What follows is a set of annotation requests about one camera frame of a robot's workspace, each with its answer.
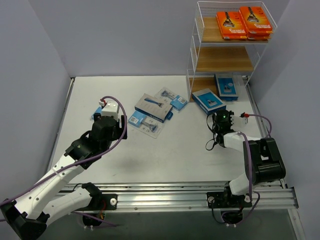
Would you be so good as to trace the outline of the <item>grey blue Harry's box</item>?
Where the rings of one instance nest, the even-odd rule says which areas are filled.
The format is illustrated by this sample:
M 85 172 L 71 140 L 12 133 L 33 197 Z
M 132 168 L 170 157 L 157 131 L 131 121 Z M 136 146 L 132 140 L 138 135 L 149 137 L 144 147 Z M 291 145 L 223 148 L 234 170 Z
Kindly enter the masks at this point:
M 207 115 L 211 115 L 218 110 L 225 110 L 227 108 L 226 104 L 209 88 L 193 92 L 191 97 Z

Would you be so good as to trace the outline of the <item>orange Gillette box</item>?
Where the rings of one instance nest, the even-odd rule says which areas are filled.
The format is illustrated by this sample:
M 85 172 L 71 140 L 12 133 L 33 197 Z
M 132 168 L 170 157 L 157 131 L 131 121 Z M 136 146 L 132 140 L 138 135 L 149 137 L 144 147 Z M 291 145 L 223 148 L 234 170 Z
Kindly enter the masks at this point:
M 239 14 L 248 34 L 270 35 L 273 33 L 273 27 L 262 7 L 241 6 Z
M 247 32 L 238 11 L 218 11 L 216 20 L 224 40 L 245 40 Z
M 255 40 L 255 41 L 267 41 L 271 38 L 270 34 L 258 34 L 258 33 L 250 33 L 248 32 L 246 35 L 248 40 Z

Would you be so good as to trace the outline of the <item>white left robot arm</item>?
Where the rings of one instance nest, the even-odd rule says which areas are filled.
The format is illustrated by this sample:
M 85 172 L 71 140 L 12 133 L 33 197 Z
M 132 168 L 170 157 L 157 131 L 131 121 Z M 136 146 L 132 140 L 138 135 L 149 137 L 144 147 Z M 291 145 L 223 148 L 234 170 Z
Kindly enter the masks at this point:
M 59 161 L 26 193 L 0 204 L 5 221 L 22 240 L 38 239 L 59 218 L 78 209 L 98 209 L 103 194 L 93 183 L 83 183 L 71 193 L 54 196 L 72 179 L 127 138 L 127 117 L 97 118 L 91 130 L 71 143 Z

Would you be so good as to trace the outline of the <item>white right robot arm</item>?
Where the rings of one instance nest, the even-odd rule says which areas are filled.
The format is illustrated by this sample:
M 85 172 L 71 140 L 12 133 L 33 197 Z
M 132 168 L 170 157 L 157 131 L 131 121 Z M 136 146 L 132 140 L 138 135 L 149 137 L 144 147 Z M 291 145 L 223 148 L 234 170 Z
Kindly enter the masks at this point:
M 243 154 L 244 173 L 229 181 L 222 197 L 215 197 L 212 204 L 224 204 L 226 208 L 251 206 L 254 186 L 272 183 L 286 176 L 286 168 L 276 140 L 271 137 L 271 121 L 260 114 L 242 113 L 236 116 L 233 111 L 219 109 L 212 115 L 213 147 L 233 149 Z M 251 137 L 235 127 L 242 128 L 250 117 L 264 119 L 269 124 L 265 137 Z

